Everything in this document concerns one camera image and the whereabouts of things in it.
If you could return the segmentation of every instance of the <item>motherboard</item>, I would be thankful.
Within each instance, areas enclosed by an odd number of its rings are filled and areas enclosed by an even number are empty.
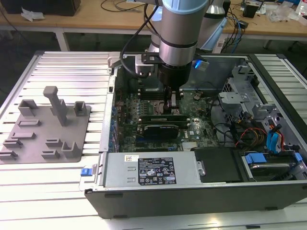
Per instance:
[[[155,116],[157,121],[163,121],[165,117],[163,100],[146,99],[130,94],[126,100],[121,101],[120,97],[117,101],[120,152],[190,151],[196,147],[219,145],[208,117],[210,98],[203,97],[202,92],[183,91],[179,108],[173,109],[170,116],[182,116],[187,121],[187,126],[179,126],[177,137],[172,139],[151,139],[140,134],[139,121],[143,117]]]

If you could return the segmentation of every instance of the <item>metal slotted platform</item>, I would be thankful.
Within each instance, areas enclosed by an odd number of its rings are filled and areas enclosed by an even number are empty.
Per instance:
[[[278,87],[282,90],[294,109],[307,123],[307,80],[287,60],[277,55],[256,55]],[[272,103],[271,97],[263,87],[259,87],[268,103]]]
[[[277,211],[101,219],[79,191],[79,181],[81,168],[98,162],[108,81],[107,58],[108,53],[85,52],[46,52],[35,56],[1,108],[0,144],[11,131],[11,122],[18,118],[17,106],[22,99],[48,104],[41,94],[46,85],[56,85],[59,98],[66,103],[83,100],[92,107],[80,162],[0,165],[1,230],[224,230],[246,229],[247,225],[260,225],[266,230],[307,228],[307,199]],[[94,177],[86,180],[90,183]]]

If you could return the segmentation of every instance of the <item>blue latch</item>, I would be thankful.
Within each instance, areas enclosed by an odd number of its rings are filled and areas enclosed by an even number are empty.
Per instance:
[[[81,176],[92,176],[93,169],[81,169]]]
[[[245,159],[246,159],[248,164],[266,163],[267,162],[263,153],[259,153],[259,152],[250,153],[247,156],[245,156]]]
[[[168,147],[168,151],[175,151],[176,147]]]
[[[196,63],[195,63],[195,66],[194,68],[195,69],[198,69],[198,67],[201,65],[201,60],[197,60]]]
[[[294,154],[294,156],[295,156],[297,162],[301,162],[301,161],[303,160],[301,154],[299,154],[298,152],[296,152],[296,153]]]

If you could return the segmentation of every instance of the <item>open computer chassis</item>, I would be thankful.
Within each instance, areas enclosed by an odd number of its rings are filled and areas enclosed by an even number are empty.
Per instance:
[[[276,210],[307,197],[307,126],[269,74],[285,71],[285,57],[203,56],[208,68],[191,70],[165,115],[155,74],[132,79],[118,56],[85,190],[99,216]]]

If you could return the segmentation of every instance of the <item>power supply label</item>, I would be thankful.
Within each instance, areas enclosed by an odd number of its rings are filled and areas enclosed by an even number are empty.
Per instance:
[[[172,157],[139,158],[139,184],[176,184],[175,166]]]

